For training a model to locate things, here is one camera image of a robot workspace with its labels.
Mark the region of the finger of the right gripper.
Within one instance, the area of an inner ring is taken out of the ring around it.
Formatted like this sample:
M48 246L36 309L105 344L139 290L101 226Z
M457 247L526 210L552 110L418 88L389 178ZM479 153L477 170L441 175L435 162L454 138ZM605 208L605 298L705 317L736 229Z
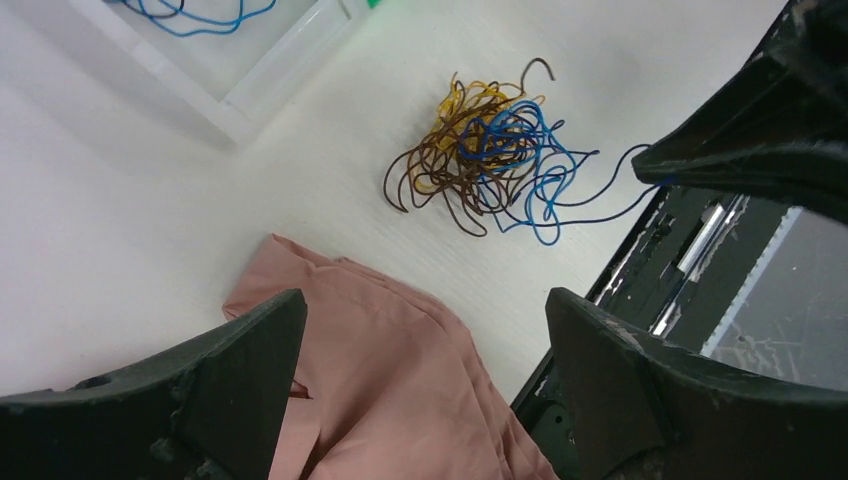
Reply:
M846 2L788 2L746 64L632 166L644 183L765 198L845 223Z

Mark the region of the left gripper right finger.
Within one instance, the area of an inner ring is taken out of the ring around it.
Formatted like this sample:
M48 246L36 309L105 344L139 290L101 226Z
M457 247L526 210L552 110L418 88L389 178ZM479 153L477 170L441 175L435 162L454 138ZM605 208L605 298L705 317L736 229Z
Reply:
M654 337L564 288L545 305L585 479L843 479L847 395Z

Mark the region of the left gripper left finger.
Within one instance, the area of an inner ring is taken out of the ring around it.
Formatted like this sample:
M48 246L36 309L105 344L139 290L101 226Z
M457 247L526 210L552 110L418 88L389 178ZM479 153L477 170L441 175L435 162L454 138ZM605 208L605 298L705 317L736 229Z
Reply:
M1 400L5 479L265 479L307 319L284 291L64 391Z

